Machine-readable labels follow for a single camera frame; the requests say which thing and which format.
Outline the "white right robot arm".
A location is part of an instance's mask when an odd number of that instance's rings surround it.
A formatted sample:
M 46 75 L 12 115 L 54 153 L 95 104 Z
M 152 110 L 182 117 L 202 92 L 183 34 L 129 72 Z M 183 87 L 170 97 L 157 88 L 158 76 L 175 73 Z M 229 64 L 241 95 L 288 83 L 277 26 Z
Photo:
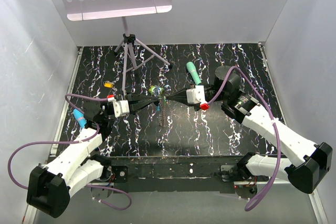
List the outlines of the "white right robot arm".
M 253 177 L 268 176 L 288 181 L 303 193 L 313 193 L 331 167 L 333 149 L 329 144 L 317 144 L 299 135 L 276 119 L 264 100 L 240 89 L 244 76 L 239 68 L 218 67 L 213 85 L 202 84 L 194 65 L 187 69 L 194 79 L 194 87 L 168 95 L 168 100 L 201 110 L 207 110 L 212 103 L 220 101 L 221 110 L 229 118 L 253 130 L 277 148 L 277 157 L 247 153 L 234 167 L 222 173 L 225 180 L 248 181 Z

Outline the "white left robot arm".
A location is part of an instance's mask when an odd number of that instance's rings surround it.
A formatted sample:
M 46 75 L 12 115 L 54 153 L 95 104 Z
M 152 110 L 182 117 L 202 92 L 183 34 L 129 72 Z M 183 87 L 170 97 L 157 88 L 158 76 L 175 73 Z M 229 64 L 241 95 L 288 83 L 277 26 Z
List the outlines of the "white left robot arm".
M 91 153 L 110 135 L 115 118 L 134 114 L 151 103 L 158 104 L 159 98 L 135 93 L 85 98 L 82 114 L 86 122 L 81 132 L 57 158 L 31 171 L 27 203 L 57 218 L 71 197 L 87 184 L 96 179 L 108 181 L 112 175 L 110 164 L 103 158 L 91 157 Z

